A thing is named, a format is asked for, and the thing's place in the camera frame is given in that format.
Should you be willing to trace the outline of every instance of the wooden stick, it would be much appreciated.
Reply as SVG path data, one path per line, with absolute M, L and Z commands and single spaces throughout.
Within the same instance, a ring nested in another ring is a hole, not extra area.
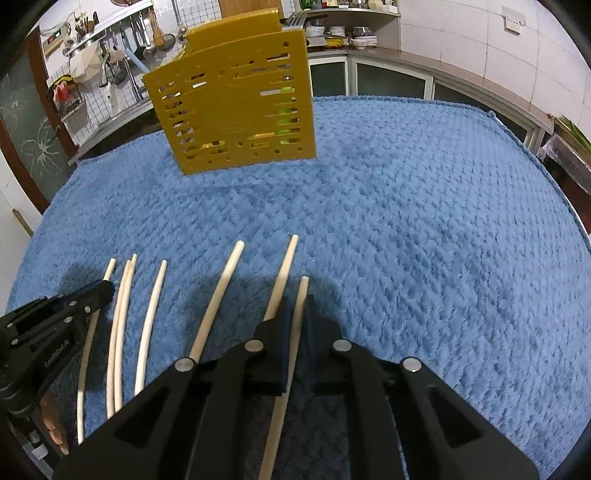
M 150 297 L 150 303 L 148 304 L 146 319 L 144 320 L 144 330 L 142 331 L 142 339 L 139 343 L 138 368 L 135 373 L 135 395 L 144 389 L 146 364 L 148 363 L 148 350 L 150 348 L 150 336 L 152 335 L 152 326 L 154 325 L 154 317 L 156 316 L 156 309 L 158 308 L 158 301 L 160 299 L 160 292 L 162 291 L 162 284 L 164 283 L 164 274 L 166 273 L 167 265 L 168 262 L 162 260 L 158 276 L 156 277 L 156 283 L 152 290 L 152 296 Z
M 111 339 L 109 340 L 109 357 L 107 360 L 107 419 L 115 414 L 115 379 L 113 373 L 115 372 L 115 349 L 117 344 L 117 325 L 119 323 L 119 312 L 121 311 L 121 302 L 123 300 L 123 290 L 129 274 L 131 260 L 125 263 L 121 283 L 119 283 L 119 291 L 117 292 L 117 303 L 115 304 L 115 313 L 113 314 L 113 323 L 111 324 Z
M 205 342 L 209 336 L 209 330 L 212 328 L 213 321 L 216 318 L 217 310 L 220 306 L 220 303 L 222 302 L 224 294 L 226 293 L 226 288 L 230 283 L 230 279 L 232 278 L 232 274 L 236 269 L 236 265 L 238 265 L 238 261 L 240 260 L 240 256 L 244 250 L 244 245 L 245 244 L 242 240 L 236 242 L 236 246 L 234 247 L 230 258 L 228 259 L 228 263 L 226 263 L 226 266 L 222 271 L 222 275 L 217 281 L 216 289 L 213 291 L 213 296 L 209 301 L 207 310 L 205 310 L 203 320 L 201 321 L 199 331 L 197 332 L 193 347 L 191 348 L 191 353 L 189 354 L 189 357 L 191 357 L 196 362 L 199 362 L 199 359 L 201 358 L 203 349 L 205 348 Z
M 291 322 L 287 391 L 282 396 L 275 398 L 273 416 L 271 417 L 271 425 L 269 426 L 267 443 L 265 444 L 265 453 L 262 457 L 258 480 L 271 480 L 271 475 L 273 474 L 273 467 L 275 466 L 275 458 L 277 457 L 277 450 L 279 448 L 279 441 L 281 439 L 283 422 L 285 421 L 285 413 L 287 412 L 287 402 L 289 401 L 290 397 L 291 382 L 296 369 L 295 362 L 297 359 L 298 347 L 300 346 L 301 324 L 302 318 L 304 316 L 304 300 L 306 299 L 306 295 L 308 293 L 308 283 L 308 277 L 301 278 L 300 288 L 298 289 L 297 299 L 295 301 L 293 321 Z
M 109 266 L 105 272 L 103 280 L 110 280 L 117 260 L 111 258 Z M 90 324 L 86 332 L 86 342 L 82 350 L 82 360 L 80 361 L 80 375 L 78 376 L 78 396 L 76 398 L 76 421 L 78 430 L 78 445 L 84 440 L 84 391 L 86 388 L 86 372 L 88 370 L 88 359 L 90 357 L 90 348 L 92 347 L 92 340 L 95 337 L 96 324 L 99 321 L 100 310 L 97 310 L 90 317 Z
M 273 291 L 271 292 L 269 305 L 267 306 L 267 311 L 263 317 L 264 322 L 275 318 L 277 315 L 279 303 L 281 302 L 281 297 L 283 296 L 283 291 L 285 290 L 285 285 L 287 284 L 287 277 L 290 274 L 291 262 L 294 258 L 294 253 L 296 252 L 297 241 L 298 236 L 292 235 L 290 244 L 287 246 L 287 251 L 285 252 L 285 257 L 283 258 L 283 263 L 281 264 L 281 268 L 277 274 Z
M 138 261 L 137 254 L 131 257 L 131 265 L 129 265 L 129 273 L 125 280 L 125 290 L 123 292 L 123 299 L 121 300 L 121 311 L 119 312 L 119 319 L 117 320 L 117 341 L 115 344 L 115 373 L 113 375 L 113 383 L 115 386 L 115 413 L 121 410 L 123 406 L 123 341 L 125 336 L 125 322 L 127 320 L 127 310 L 129 308 L 129 297 L 131 295 L 131 283 L 134 279 L 135 265 Z

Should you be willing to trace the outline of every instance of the hanging utensil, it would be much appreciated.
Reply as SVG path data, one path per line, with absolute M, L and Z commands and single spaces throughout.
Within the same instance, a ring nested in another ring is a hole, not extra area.
M 160 28 L 160 25 L 158 25 L 158 19 L 156 18 L 156 12 L 154 12 L 153 8 L 150 8 L 150 10 L 148 11 L 148 16 L 150 18 L 150 25 L 152 26 L 152 32 L 154 32 L 154 35 L 152 37 L 154 40 L 154 45 L 156 45 L 158 48 L 160 48 L 160 47 L 164 46 L 164 32 Z
M 145 47 L 145 45 L 141 44 L 138 40 L 138 33 L 135 31 L 133 19 L 131 19 L 131 34 L 134 36 L 134 42 L 136 45 L 134 55 L 136 57 L 138 57 L 140 60 L 145 60 L 144 52 L 145 52 L 146 47 Z
M 165 33 L 164 34 L 164 44 L 160 47 L 160 51 L 169 51 L 171 48 L 174 47 L 177 39 L 174 38 L 172 33 Z

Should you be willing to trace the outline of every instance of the blue towel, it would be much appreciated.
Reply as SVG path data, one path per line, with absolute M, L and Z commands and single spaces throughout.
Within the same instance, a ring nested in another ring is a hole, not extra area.
M 333 98 L 314 104 L 318 159 L 185 177 L 159 132 L 85 161 L 31 241 L 9 308 L 102 278 L 138 253 L 124 347 L 125 401 L 156 273 L 169 261 L 147 381 L 193 343 L 238 239 L 246 249 L 204 360 L 250 337 L 292 233 L 286 295 L 301 275 L 320 310 L 377 357 L 421 358 L 522 449 L 543 478 L 591 413 L 591 245 L 537 160 L 492 114 L 441 102 Z M 114 302 L 99 322 L 86 431 L 105 421 Z M 298 366 L 275 476 L 348 477 L 345 412 Z M 79 359 L 56 382 L 75 423 Z M 270 403 L 252 416 L 255 478 Z

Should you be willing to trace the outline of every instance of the yellow perforated box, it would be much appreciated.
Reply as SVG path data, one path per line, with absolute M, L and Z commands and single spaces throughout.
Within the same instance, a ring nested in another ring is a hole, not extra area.
M 277 9 L 191 30 L 184 54 L 144 75 L 185 174 L 314 158 L 304 31 L 282 30 Z

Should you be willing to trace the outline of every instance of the white tile wall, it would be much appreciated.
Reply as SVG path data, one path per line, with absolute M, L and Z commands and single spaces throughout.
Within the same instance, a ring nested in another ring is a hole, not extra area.
M 441 11 L 441 26 L 444 32 L 478 40 L 486 44 L 488 15 L 479 8 L 447 2 Z
M 562 25 L 537 0 L 398 3 L 404 51 L 484 75 L 547 113 L 569 117 L 591 138 L 591 70 Z M 520 35 L 505 30 L 503 7 L 524 15 Z
M 526 100 L 534 93 L 535 67 L 495 47 L 488 47 L 485 78 Z
M 400 23 L 403 25 L 434 30 L 443 27 L 441 11 L 444 3 L 441 0 L 398 0 L 398 7 L 401 12 Z
M 441 43 L 443 41 L 441 30 L 401 24 L 400 35 L 404 51 L 431 59 L 441 59 Z
M 12 206 L 0 193 L 0 315 L 6 311 L 8 296 L 28 242 L 27 232 L 12 214 Z
M 544 112 L 565 115 L 579 124 L 583 111 L 582 98 L 576 98 L 565 86 L 538 70 L 531 102 Z
M 568 88 L 576 98 L 584 98 L 589 67 L 543 35 L 540 35 L 538 68 Z
M 493 13 L 488 14 L 488 21 L 489 45 L 536 66 L 538 61 L 538 32 L 536 30 L 523 27 L 520 35 L 509 32 L 505 30 L 503 17 Z
M 441 45 L 441 61 L 484 76 L 486 48 L 486 43 L 444 32 Z

